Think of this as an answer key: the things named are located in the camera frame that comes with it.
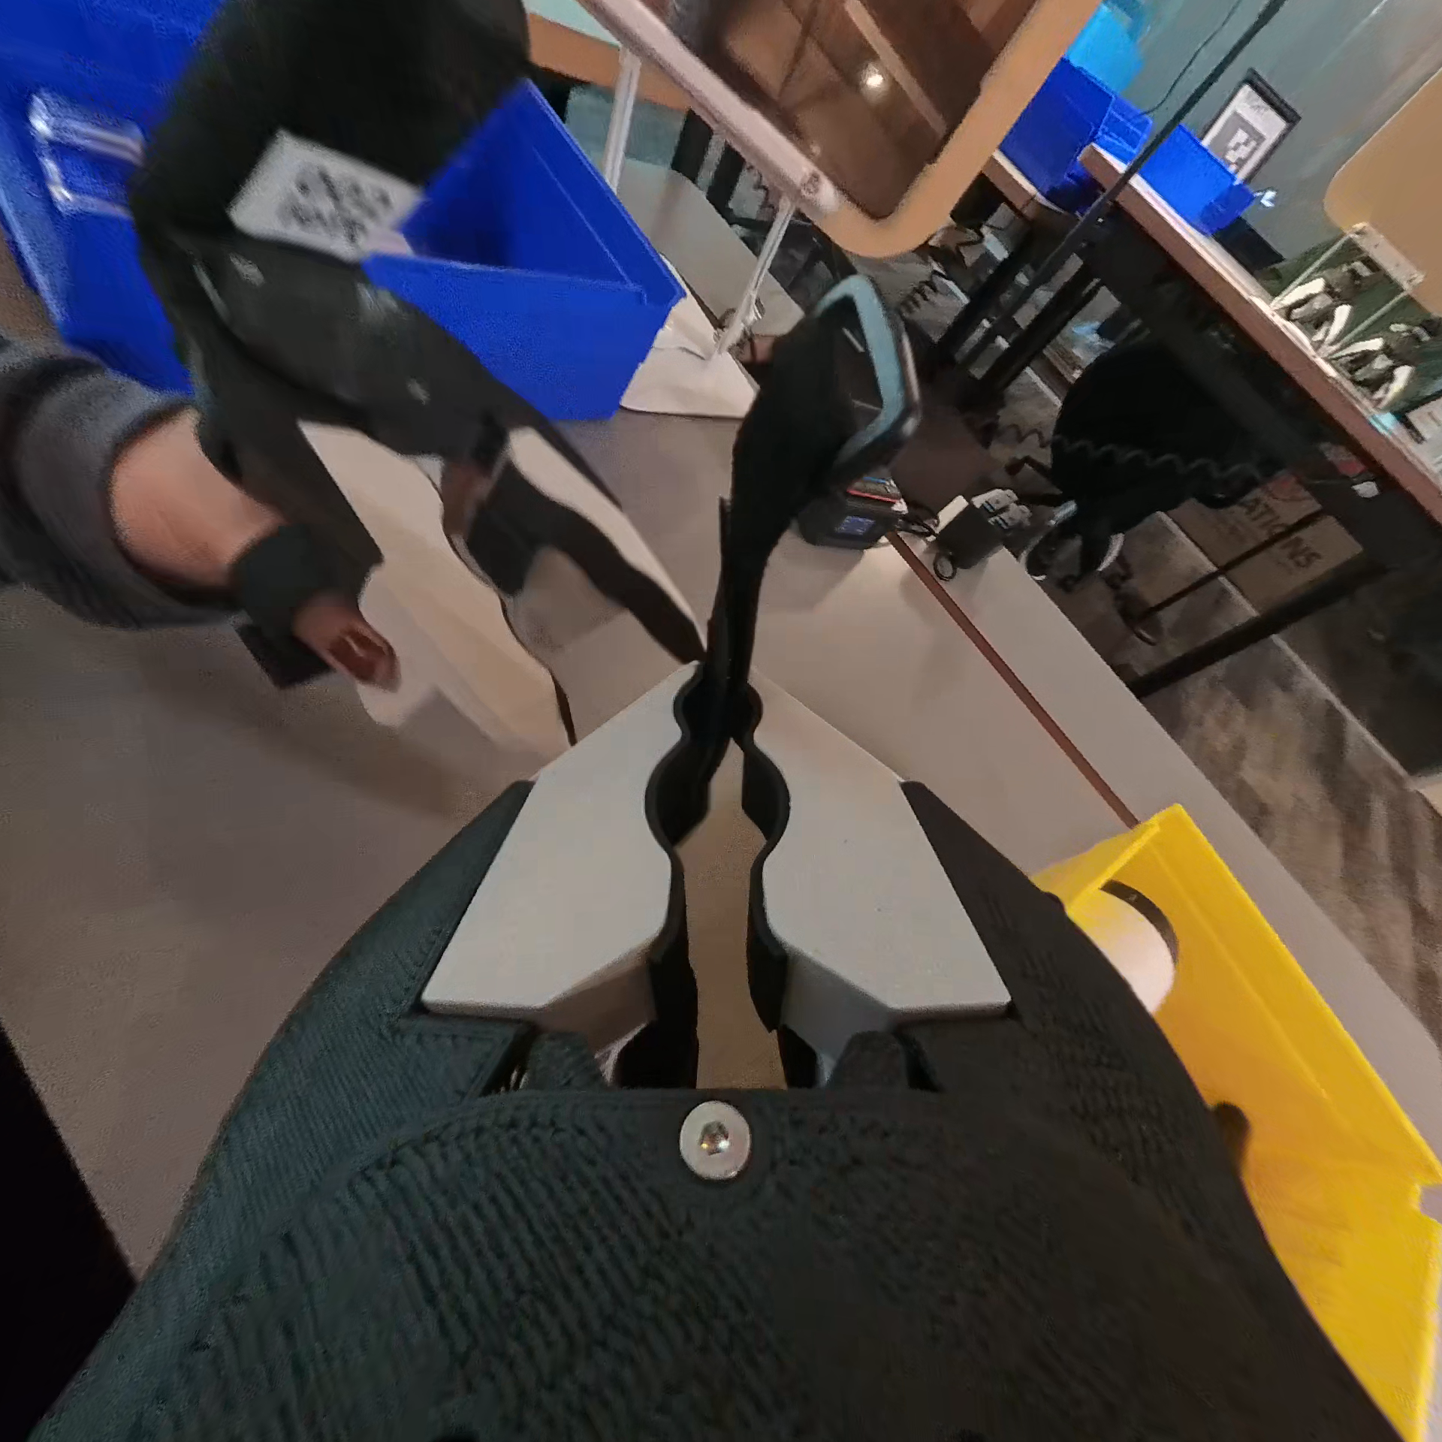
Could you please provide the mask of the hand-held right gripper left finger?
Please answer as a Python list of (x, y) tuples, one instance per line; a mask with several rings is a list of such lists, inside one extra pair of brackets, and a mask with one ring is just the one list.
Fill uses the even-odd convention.
[(423, 986), (423, 1011), (577, 1034), (622, 1070), (696, 1070), (697, 979), (682, 845), (708, 814), (677, 672), (524, 787)]

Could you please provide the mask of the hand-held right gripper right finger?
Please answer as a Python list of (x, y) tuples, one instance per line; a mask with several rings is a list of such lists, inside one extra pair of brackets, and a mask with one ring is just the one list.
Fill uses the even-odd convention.
[(747, 977), (787, 1080), (824, 1082), (862, 1034), (1003, 1017), (1010, 991), (945, 867), (967, 828), (926, 829), (909, 785), (761, 678), (742, 720)]

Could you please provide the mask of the black smartwatch with strap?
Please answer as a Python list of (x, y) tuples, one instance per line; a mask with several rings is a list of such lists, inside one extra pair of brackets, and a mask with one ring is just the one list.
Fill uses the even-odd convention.
[(672, 867), (668, 919), (648, 965), (656, 1018), (625, 1046), (627, 1085), (697, 1080), (697, 982), (680, 845), (709, 812), (709, 790), (742, 740), (752, 654), (770, 558), (811, 508), (879, 476), (922, 419), (907, 330), (874, 280), (840, 280), (763, 364), (737, 431), (732, 490), (718, 514), (720, 574), (708, 649), (679, 690), (679, 742), (644, 795), (644, 814)]

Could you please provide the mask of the person's left hand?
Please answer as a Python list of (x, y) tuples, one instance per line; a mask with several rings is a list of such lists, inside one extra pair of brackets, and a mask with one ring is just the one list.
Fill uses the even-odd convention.
[[(121, 450), (114, 531), (153, 581), (241, 601), (243, 574), (280, 565), (285, 550), (297, 553), (301, 529), (212, 464), (198, 424), (193, 409), (181, 409)], [(287, 635), (333, 672), (380, 690), (400, 682), (394, 648), (332, 577), (323, 587), (291, 587), (270, 611), (273, 620), (284, 613)]]

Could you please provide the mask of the white paper sheet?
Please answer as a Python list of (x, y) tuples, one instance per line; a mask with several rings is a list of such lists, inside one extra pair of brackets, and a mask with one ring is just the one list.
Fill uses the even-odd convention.
[(718, 349), (720, 333), (694, 296), (685, 294), (625, 388), (624, 411), (704, 421), (740, 421), (758, 385)]

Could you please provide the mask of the white roll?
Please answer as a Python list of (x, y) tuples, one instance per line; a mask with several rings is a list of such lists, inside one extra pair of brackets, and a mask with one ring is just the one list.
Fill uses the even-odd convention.
[(1178, 934), (1161, 907), (1111, 879), (1084, 895), (1072, 919), (1154, 1017), (1175, 989), (1180, 963)]

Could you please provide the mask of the large blue plastic bin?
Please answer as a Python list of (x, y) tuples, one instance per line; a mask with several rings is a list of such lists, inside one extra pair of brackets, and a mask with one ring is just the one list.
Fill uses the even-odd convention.
[(215, 2), (4, 2), (4, 234), (73, 349), (189, 393), (129, 184)]

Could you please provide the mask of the white metal stand leg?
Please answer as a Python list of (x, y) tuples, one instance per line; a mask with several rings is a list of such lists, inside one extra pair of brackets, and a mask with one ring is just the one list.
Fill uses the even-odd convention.
[(773, 220), (770, 222), (763, 239), (763, 249), (758, 254), (744, 294), (733, 308), (733, 311), (730, 313), (730, 320), (727, 321), (725, 328), (718, 333), (715, 340), (715, 356), (732, 352), (747, 335), (752, 333), (754, 323), (763, 313), (764, 282), (770, 278), (770, 270), (782, 249), (788, 227), (792, 225), (797, 211), (797, 199), (792, 194), (785, 193), (776, 203)]

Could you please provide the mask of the cardboard box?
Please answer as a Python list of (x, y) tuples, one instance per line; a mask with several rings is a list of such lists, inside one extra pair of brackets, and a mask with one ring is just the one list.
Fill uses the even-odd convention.
[(1188, 502), (1171, 519), (1257, 610), (1288, 601), (1362, 555), (1343, 526), (1290, 478), (1269, 481), (1226, 510)]

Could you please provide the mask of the small blue storage bin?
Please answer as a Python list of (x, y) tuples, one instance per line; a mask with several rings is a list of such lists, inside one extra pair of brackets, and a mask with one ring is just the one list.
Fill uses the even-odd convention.
[(1072, 60), (1060, 60), (1001, 143), (1001, 155), (1056, 208), (1092, 184), (1080, 163), (1097, 146), (1123, 163), (1140, 155), (1152, 119)]
[(1133, 182), (1151, 187), (1187, 225), (1207, 237), (1235, 225), (1257, 201), (1257, 194), (1183, 124), (1149, 155)]

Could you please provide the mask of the brown-edged side desk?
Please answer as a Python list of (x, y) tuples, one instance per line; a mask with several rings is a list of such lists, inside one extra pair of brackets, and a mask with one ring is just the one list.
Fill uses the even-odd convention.
[(1439, 563), (1439, 479), (1415, 445), (1381, 429), (1305, 342), (1269, 309), (1262, 287), (1192, 229), (1140, 177), (1091, 148), (1084, 167), (1109, 182), (1103, 239), (1089, 265), (1199, 387), (1303, 484), (1358, 546), (1319, 582), (1254, 620), (1132, 680), (1137, 699), (1164, 694), (1264, 641), (1281, 637), (1391, 572)]

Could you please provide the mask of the green patterned cloth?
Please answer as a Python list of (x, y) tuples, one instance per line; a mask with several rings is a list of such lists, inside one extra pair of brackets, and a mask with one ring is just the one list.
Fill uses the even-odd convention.
[(1439, 402), (1441, 313), (1430, 277), (1370, 223), (1262, 272), (1271, 311), (1376, 414)]

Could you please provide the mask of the thin black pole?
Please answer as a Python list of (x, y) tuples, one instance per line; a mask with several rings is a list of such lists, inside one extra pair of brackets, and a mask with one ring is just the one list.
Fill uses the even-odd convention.
[(1101, 205), (1115, 205), (1121, 193), (1145, 170), (1149, 162), (1161, 153), (1171, 134), (1176, 133), (1207, 93), (1218, 84), (1223, 74), (1242, 59), (1250, 45), (1278, 19), (1286, 9), (1288, 2), (1266, 2), (1260, 5), (1255, 17), (1252, 17), (1247, 30), (1243, 30), (1233, 45), (1219, 57), (1212, 69), (1200, 79), (1200, 83), (1178, 103), (1178, 108), (1161, 124), (1161, 127), (1149, 138), (1142, 151), (1128, 163), (1115, 182), (1106, 189)]

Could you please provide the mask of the framed printed marker tag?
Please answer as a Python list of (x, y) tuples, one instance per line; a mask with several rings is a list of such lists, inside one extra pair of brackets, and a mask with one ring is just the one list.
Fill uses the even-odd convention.
[(1250, 186), (1300, 122), (1300, 110), (1259, 71), (1248, 69), (1202, 133), (1200, 145), (1238, 184)]

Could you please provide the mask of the beige rounded panel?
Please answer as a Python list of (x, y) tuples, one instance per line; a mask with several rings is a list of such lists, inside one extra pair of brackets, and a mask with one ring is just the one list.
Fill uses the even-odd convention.
[(1425, 83), (1329, 182), (1336, 229), (1370, 227), (1417, 268), (1441, 248), (1441, 74)]

